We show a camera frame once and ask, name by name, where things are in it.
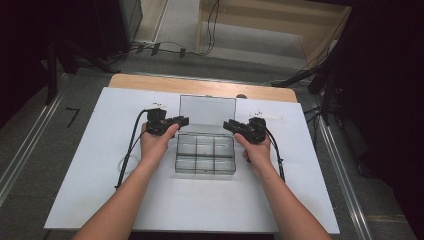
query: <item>plastic lid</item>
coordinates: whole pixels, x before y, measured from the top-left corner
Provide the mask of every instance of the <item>plastic lid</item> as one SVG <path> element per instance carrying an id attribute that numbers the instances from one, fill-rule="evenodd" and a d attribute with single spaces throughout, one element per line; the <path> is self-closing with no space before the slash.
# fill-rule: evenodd
<path id="1" fill-rule="evenodd" d="M 181 95 L 180 116 L 189 117 L 190 124 L 181 133 L 231 135 L 222 125 L 234 119 L 235 98 Z"/>

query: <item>wooden edge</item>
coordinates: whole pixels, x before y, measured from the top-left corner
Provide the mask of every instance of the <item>wooden edge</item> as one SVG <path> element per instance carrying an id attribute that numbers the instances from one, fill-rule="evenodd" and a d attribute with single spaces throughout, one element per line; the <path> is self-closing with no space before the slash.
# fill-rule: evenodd
<path id="1" fill-rule="evenodd" d="M 346 25 L 347 19 L 349 18 L 349 11 L 351 7 L 345 7 L 339 15 L 339 21 L 335 22 L 334 25 L 329 29 L 327 34 L 322 39 L 310 38 L 306 36 L 300 36 L 300 45 L 305 54 L 306 60 L 309 63 L 309 68 L 313 68 L 327 55 L 326 48 L 331 44 L 333 40 L 339 39 L 343 32 L 344 26 Z"/>
<path id="2" fill-rule="evenodd" d="M 248 99 L 297 103 L 292 89 L 252 86 L 220 81 L 203 81 L 162 76 L 115 74 L 109 83 L 111 88 L 127 88 L 183 94 L 209 95 L 236 98 L 243 94 Z"/>

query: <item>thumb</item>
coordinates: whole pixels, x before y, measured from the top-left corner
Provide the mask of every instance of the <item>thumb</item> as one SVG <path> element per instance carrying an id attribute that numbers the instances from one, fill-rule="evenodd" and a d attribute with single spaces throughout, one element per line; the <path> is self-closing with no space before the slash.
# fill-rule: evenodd
<path id="1" fill-rule="evenodd" d="M 236 141 L 242 145 L 244 148 L 248 148 L 250 143 L 246 140 L 246 138 L 243 137 L 243 135 L 241 135 L 240 133 L 235 133 L 234 134 L 234 138 L 236 139 Z"/>
<path id="2" fill-rule="evenodd" d="M 146 131 L 146 123 L 143 123 L 141 125 L 141 132 L 144 132 L 144 131 Z"/>
<path id="3" fill-rule="evenodd" d="M 171 139 L 175 133 L 178 131 L 178 129 L 180 128 L 180 125 L 178 125 L 177 123 L 172 124 L 172 126 L 170 126 L 164 135 L 166 135 L 167 139 Z"/>

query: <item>black handheld controller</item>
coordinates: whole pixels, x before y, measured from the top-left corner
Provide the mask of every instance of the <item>black handheld controller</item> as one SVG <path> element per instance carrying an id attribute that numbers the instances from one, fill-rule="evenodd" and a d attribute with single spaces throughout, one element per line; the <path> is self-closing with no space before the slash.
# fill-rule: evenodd
<path id="1" fill-rule="evenodd" d="M 251 118 L 248 124 L 230 119 L 228 122 L 224 121 L 223 127 L 233 134 L 240 133 L 247 141 L 253 144 L 263 142 L 266 137 L 266 122 L 263 118 Z"/>
<path id="2" fill-rule="evenodd" d="M 147 112 L 147 123 L 146 132 L 155 135 L 162 136 L 170 126 L 175 123 L 181 127 L 189 124 L 189 118 L 184 116 L 178 116 L 174 118 L 165 119 L 166 111 L 162 109 L 152 109 Z"/>

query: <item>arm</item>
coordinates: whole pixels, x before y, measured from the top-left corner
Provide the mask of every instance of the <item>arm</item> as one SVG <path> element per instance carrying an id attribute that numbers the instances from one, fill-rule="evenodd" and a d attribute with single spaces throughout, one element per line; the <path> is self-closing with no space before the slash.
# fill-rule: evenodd
<path id="1" fill-rule="evenodd" d="M 73 239 L 128 239 L 150 178 L 159 167 L 169 139 L 177 130 L 178 124 L 174 124 L 161 137 L 143 134 L 140 163 Z"/>
<path id="2" fill-rule="evenodd" d="M 240 134 L 234 134 L 234 138 L 245 148 L 243 157 L 250 159 L 261 181 L 281 236 L 284 239 L 331 239 L 278 175 L 271 163 L 269 138 L 257 145 L 250 144 Z"/>

